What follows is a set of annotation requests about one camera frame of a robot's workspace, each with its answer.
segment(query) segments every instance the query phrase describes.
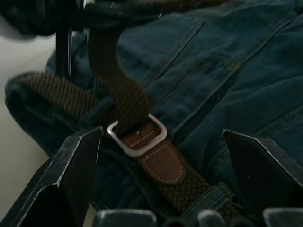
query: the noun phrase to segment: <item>blue denim fabric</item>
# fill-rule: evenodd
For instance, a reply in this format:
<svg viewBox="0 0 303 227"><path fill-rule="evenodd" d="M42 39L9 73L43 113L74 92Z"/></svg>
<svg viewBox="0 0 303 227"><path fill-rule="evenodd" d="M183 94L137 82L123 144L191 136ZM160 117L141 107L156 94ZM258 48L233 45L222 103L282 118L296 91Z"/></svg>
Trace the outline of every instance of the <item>blue denim fabric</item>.
<svg viewBox="0 0 303 227"><path fill-rule="evenodd" d="M123 33L118 48L123 69L144 86L151 113L167 127L186 161L215 185L207 200L204 194L195 204L209 208L222 198L218 209L230 200L228 190L220 190L224 182L235 195L233 202L247 206L221 138L223 129L270 137L303 165L302 8L303 2L295 0L231 1L169 14ZM74 38L70 80L100 98L78 123L89 127L112 101L91 76L85 40L84 35ZM95 206L152 209L160 218L175 215L138 169L104 139ZM193 217L194 212L185 213ZM193 219L187 220L192 226Z"/></svg>

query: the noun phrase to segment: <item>silver metal buckle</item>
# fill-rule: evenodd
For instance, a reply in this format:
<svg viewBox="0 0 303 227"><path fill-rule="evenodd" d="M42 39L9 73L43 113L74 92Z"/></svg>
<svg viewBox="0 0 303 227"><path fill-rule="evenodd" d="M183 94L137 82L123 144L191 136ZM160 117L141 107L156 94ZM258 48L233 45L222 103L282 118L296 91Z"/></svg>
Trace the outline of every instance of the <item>silver metal buckle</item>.
<svg viewBox="0 0 303 227"><path fill-rule="evenodd" d="M139 157L152 149L154 146L162 142L166 136L167 136L167 130L166 127L153 115L149 114L148 117L161 129L161 133L159 136L155 137L150 141L149 144L144 146L143 148L140 148L138 150L135 149L130 149L128 148L119 138L118 136L114 133L113 129L118 125L118 122L112 123L109 125L107 128L107 133L117 142L117 144L123 149L123 151L130 157Z"/></svg>

